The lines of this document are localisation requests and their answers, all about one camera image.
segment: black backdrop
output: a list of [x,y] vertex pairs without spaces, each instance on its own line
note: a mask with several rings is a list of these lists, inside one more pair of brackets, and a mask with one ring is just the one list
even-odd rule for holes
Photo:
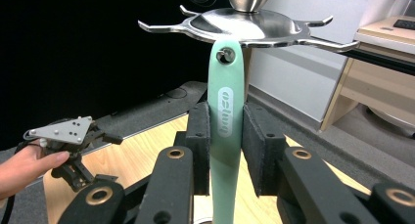
[[177,24],[190,0],[0,0],[1,150],[27,129],[66,117],[94,118],[207,81],[211,44],[147,24]]

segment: wooden table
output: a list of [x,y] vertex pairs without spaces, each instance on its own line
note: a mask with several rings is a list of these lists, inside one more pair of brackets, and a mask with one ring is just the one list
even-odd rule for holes
[[[82,161],[93,175],[101,173],[117,176],[116,181],[127,188],[152,172],[159,151],[173,145],[176,132],[186,130],[187,119],[188,115],[180,116],[125,139],[121,145],[110,145],[85,155]],[[299,146],[289,138],[287,138],[287,142],[291,146]],[[331,168],[344,183],[369,194],[368,189],[333,166]],[[45,174],[43,183],[49,223],[57,223],[76,193],[62,178],[51,177],[50,171]],[[247,163],[242,157],[236,197],[235,223],[281,223],[276,199],[276,197],[256,197]],[[212,217],[211,197],[195,196],[195,222],[207,217]]]
[[[390,17],[359,28],[359,49],[415,63],[415,30],[393,27]],[[348,59],[320,129],[353,110],[359,103],[415,125],[415,76]]]

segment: mint green handle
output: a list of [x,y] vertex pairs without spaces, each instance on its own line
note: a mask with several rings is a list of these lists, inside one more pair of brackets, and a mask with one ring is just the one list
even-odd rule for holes
[[[217,53],[232,50],[233,62],[223,64]],[[238,41],[217,40],[210,53],[207,104],[210,114],[210,174],[213,223],[232,224],[241,157],[244,59]]]

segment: gray carpet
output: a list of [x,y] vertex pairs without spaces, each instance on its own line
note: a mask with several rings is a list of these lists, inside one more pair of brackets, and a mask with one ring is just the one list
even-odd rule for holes
[[[97,122],[105,131],[125,139],[187,113],[204,99],[206,90],[205,83],[184,83],[154,101],[107,115],[97,119]],[[253,87],[250,88],[248,101],[262,105],[276,116],[275,123],[280,125],[284,134],[316,151],[366,187],[371,188],[378,182],[396,181],[415,188],[415,141],[410,138],[411,132],[366,113],[364,106],[358,106],[332,127],[320,132],[318,122]],[[97,141],[85,153],[107,145]],[[3,152],[0,159],[4,161],[13,151]],[[41,178],[16,195],[10,223],[47,223]]]

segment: logo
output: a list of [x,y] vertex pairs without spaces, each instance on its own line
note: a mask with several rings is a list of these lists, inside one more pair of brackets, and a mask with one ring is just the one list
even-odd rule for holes
[[219,109],[217,116],[217,133],[221,137],[227,138],[232,134],[234,102],[233,90],[229,87],[222,87],[219,89],[217,98],[217,108]]

